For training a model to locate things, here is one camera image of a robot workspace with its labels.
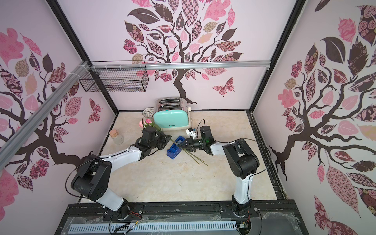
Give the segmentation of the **blue tape dispenser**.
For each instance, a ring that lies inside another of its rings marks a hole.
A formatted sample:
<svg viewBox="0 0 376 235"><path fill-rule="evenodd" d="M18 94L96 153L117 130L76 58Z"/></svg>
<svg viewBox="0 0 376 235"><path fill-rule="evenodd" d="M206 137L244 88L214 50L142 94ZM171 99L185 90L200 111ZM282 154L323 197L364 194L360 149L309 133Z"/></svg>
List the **blue tape dispenser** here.
<svg viewBox="0 0 376 235"><path fill-rule="evenodd" d="M175 141L172 142L172 146L166 151L166 155L172 160L174 160L182 151L178 145L184 140L184 137L179 136Z"/></svg>

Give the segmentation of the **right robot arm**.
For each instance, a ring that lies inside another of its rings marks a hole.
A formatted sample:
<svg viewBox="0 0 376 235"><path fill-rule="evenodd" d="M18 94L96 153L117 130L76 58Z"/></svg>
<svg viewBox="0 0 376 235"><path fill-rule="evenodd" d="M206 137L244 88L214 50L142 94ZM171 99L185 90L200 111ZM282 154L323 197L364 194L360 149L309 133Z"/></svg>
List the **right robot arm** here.
<svg viewBox="0 0 376 235"><path fill-rule="evenodd" d="M244 217L250 213L252 207L250 188L253 176L260 166L257 156L244 138L230 142L216 141L207 125L200 127L200 133L200 139L189 137L177 146L188 153L202 150L211 156L226 157L232 173L237 177L236 188L232 195L232 211L236 216Z"/></svg>

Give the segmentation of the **dark pink artificial rose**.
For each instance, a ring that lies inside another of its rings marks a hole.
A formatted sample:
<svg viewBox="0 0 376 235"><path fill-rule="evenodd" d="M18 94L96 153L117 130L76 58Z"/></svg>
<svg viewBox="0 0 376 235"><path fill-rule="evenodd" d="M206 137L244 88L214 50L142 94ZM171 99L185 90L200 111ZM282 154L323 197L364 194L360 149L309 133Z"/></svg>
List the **dark pink artificial rose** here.
<svg viewBox="0 0 376 235"><path fill-rule="evenodd" d="M155 124L153 121L151 121L150 119L142 119L142 121L145 121L146 122L146 127L155 127L157 130L161 131L162 129L157 125ZM187 153L197 164L200 164L200 163L203 163L204 165L208 166L204 160L202 160L201 158L197 157L196 155L194 155L193 153L191 152L188 152L188 151L184 151L185 153Z"/></svg>

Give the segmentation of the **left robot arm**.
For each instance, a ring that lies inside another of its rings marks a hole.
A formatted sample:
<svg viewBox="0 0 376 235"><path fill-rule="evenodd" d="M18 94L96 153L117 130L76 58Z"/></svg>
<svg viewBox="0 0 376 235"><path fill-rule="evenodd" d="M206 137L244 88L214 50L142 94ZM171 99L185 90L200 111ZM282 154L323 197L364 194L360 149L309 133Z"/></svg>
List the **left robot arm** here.
<svg viewBox="0 0 376 235"><path fill-rule="evenodd" d="M129 148L104 156L92 155L77 168L70 187L105 208L113 217L123 220L130 214L128 201L109 188L111 174L130 163L151 155L152 150L163 150L171 136L155 127L146 127L142 136Z"/></svg>

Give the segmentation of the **light pink artificial rose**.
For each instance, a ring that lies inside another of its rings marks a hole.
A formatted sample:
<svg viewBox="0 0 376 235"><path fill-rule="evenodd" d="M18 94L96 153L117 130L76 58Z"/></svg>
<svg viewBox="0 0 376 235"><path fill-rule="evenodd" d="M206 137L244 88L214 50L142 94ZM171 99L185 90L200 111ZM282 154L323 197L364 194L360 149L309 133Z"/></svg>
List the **light pink artificial rose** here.
<svg viewBox="0 0 376 235"><path fill-rule="evenodd" d="M139 123L139 126L142 127L142 128L145 128L146 122L141 120L140 123Z"/></svg>

